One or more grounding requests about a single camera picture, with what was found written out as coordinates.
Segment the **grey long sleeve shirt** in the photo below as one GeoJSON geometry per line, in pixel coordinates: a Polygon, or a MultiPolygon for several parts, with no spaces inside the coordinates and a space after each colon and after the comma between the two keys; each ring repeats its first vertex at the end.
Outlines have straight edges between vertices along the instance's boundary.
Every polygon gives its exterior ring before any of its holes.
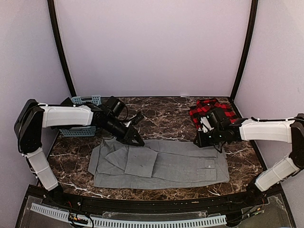
{"type": "Polygon", "coordinates": [[[92,150],[88,172],[94,186],[159,190],[229,182],[224,153],[191,142],[146,140],[143,147],[103,141],[92,150]]]}

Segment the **light blue plastic basket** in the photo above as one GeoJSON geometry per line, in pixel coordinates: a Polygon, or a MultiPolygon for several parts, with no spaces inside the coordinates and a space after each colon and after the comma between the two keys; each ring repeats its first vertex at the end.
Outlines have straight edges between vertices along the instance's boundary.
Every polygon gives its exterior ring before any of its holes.
{"type": "MultiPolygon", "coordinates": [[[[65,99],[62,105],[84,105],[85,102],[90,102],[94,105],[101,105],[102,100],[100,95],[92,96],[75,96],[65,99]]],[[[59,131],[64,137],[91,137],[95,135],[95,126],[90,126],[92,120],[92,113],[89,114],[89,110],[86,108],[81,112],[73,112],[72,120],[69,120],[67,124],[60,125],[59,131]]]]}

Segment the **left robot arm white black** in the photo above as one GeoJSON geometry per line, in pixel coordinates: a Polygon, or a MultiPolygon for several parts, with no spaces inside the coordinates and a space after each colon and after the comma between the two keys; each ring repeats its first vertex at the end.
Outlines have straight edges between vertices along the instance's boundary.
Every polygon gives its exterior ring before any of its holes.
{"type": "Polygon", "coordinates": [[[43,151],[46,133],[61,128],[94,126],[106,130],[122,144],[142,147],[144,141],[134,125],[143,119],[143,115],[138,112],[130,119],[119,119],[125,108],[126,105],[114,96],[99,105],[89,101],[74,104],[70,98],[61,104],[39,103],[35,99],[26,101],[14,124],[18,151],[42,187],[49,192],[48,199],[55,206],[63,207],[67,196],[58,190],[60,184],[43,151]]]}

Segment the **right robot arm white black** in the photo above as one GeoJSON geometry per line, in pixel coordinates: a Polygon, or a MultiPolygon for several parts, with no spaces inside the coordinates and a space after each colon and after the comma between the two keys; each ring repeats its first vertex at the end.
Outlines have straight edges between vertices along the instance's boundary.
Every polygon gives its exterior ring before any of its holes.
{"type": "Polygon", "coordinates": [[[283,119],[238,118],[231,122],[213,111],[199,117],[194,143],[199,147],[222,143],[255,141],[267,169],[248,185],[242,201],[253,206],[272,186],[304,169],[304,115],[283,119]]]}

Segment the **black curved front rail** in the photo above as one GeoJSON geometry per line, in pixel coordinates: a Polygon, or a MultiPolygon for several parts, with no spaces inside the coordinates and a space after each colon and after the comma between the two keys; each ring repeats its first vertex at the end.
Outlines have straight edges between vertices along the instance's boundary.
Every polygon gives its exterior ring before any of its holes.
{"type": "Polygon", "coordinates": [[[109,212],[122,213],[183,213],[204,211],[233,213],[246,207],[252,207],[262,203],[262,200],[247,201],[245,193],[232,194],[201,199],[186,200],[161,200],[161,201],[136,201],[102,199],[80,196],[69,193],[58,193],[53,196],[44,191],[37,194],[42,202],[50,205],[67,207],[74,211],[102,214],[109,212]]]}

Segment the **black right corner post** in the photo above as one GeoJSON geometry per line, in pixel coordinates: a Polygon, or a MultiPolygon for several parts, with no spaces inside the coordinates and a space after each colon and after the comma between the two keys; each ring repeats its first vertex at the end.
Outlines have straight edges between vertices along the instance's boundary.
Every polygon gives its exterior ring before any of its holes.
{"type": "Polygon", "coordinates": [[[247,25],[247,32],[245,36],[245,41],[243,45],[243,50],[239,62],[239,66],[237,69],[236,78],[232,87],[232,91],[230,94],[230,99],[234,102],[241,84],[242,76],[245,70],[247,57],[249,54],[250,46],[251,46],[251,40],[254,33],[254,27],[255,27],[255,21],[257,16],[257,8],[258,8],[258,0],[252,0],[251,1],[251,7],[250,7],[250,13],[249,13],[249,19],[248,19],[248,25],[247,25]]]}

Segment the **black corner post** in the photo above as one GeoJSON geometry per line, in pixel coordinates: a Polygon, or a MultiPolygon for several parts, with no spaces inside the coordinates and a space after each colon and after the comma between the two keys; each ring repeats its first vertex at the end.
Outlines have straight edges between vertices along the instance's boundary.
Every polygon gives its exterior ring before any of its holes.
{"type": "Polygon", "coordinates": [[[55,9],[55,1],[47,0],[47,3],[48,3],[47,5],[48,5],[48,11],[49,11],[49,17],[50,17],[50,21],[51,21],[53,36],[54,36],[60,64],[62,67],[62,71],[64,74],[64,78],[66,81],[66,85],[68,87],[70,95],[72,97],[74,97],[74,96],[76,96],[76,90],[75,90],[75,87],[74,87],[74,84],[72,81],[72,77],[71,77],[71,74],[69,71],[65,51],[63,48],[62,40],[61,40],[59,24],[58,24],[58,20],[57,20],[57,13],[56,13],[56,9],[55,9]]]}
{"type": "Polygon", "coordinates": [[[243,45],[243,50],[239,62],[239,66],[237,69],[236,78],[232,87],[232,91],[230,94],[230,99],[234,102],[241,84],[242,76],[245,70],[247,57],[249,54],[250,46],[251,46],[251,40],[254,33],[254,27],[255,27],[255,21],[257,16],[257,8],[258,8],[258,0],[252,0],[251,1],[251,7],[250,7],[250,13],[249,13],[249,19],[248,19],[248,25],[247,25],[247,32],[245,36],[245,41],[243,45]]]}

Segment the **black left corner post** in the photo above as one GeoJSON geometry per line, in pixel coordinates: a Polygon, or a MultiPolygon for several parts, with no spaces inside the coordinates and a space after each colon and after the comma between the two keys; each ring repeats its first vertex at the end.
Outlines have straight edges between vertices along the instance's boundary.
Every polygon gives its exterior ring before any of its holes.
{"type": "Polygon", "coordinates": [[[76,90],[75,90],[75,87],[74,87],[74,84],[72,81],[72,77],[71,77],[71,74],[69,71],[65,51],[63,48],[62,40],[61,40],[59,24],[58,24],[58,20],[57,20],[57,13],[56,13],[56,9],[55,9],[55,1],[47,0],[47,3],[48,3],[47,5],[48,5],[48,11],[49,11],[49,17],[50,17],[50,21],[51,21],[53,36],[54,36],[60,64],[62,67],[62,71],[64,74],[64,78],[66,81],[66,85],[68,87],[70,95],[72,97],[74,97],[74,96],[76,96],[76,90]]]}

